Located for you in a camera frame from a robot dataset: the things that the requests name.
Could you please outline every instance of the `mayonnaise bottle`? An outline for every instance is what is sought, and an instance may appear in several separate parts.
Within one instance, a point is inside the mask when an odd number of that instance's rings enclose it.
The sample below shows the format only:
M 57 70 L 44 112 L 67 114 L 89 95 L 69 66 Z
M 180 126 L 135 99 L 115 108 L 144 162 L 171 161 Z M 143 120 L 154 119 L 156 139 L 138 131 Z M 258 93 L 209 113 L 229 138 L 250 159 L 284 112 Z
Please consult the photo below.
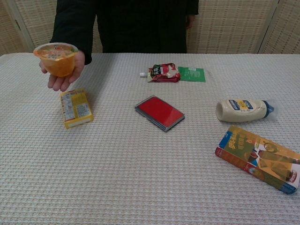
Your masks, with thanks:
M 227 99 L 217 103 L 217 118 L 225 122 L 248 122 L 269 118 L 275 120 L 278 105 L 275 100 Z

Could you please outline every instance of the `blue cap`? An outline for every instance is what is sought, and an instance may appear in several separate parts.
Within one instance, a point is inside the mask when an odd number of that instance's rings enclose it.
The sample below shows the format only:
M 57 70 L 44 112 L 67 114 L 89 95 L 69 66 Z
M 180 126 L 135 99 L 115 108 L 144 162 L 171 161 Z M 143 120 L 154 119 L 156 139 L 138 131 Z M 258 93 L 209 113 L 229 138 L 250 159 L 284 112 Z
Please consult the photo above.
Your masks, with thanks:
M 266 115 L 264 116 L 264 118 L 266 118 L 271 112 L 274 111 L 274 107 L 271 106 L 267 101 L 263 101 L 266 106 L 267 106 L 267 112 L 266 112 Z

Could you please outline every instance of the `yellow box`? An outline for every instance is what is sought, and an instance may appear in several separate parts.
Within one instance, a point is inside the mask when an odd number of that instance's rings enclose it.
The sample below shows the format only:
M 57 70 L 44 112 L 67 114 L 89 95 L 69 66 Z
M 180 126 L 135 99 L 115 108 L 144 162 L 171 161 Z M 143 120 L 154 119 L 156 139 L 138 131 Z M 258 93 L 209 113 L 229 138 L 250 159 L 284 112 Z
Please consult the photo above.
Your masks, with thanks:
M 94 120 L 83 88 L 60 93 L 60 101 L 67 129 Z

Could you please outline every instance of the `drink pouch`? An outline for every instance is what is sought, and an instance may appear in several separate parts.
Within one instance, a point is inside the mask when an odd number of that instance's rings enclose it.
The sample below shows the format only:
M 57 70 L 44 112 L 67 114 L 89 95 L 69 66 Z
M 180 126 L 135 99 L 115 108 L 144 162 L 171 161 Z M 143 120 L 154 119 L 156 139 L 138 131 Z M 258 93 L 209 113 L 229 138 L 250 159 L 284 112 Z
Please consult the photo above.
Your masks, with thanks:
M 156 64 L 147 72 L 148 82 L 173 82 L 180 80 L 180 73 L 174 63 Z

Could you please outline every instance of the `plastic cup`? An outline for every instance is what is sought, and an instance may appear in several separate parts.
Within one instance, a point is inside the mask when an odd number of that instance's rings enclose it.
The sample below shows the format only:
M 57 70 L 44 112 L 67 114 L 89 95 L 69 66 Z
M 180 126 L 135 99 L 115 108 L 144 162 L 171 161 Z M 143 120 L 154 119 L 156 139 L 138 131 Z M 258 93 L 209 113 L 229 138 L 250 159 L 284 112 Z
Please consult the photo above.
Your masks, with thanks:
M 72 74 L 78 49 L 67 43 L 48 43 L 37 47 L 33 54 L 41 59 L 45 69 L 54 76 Z

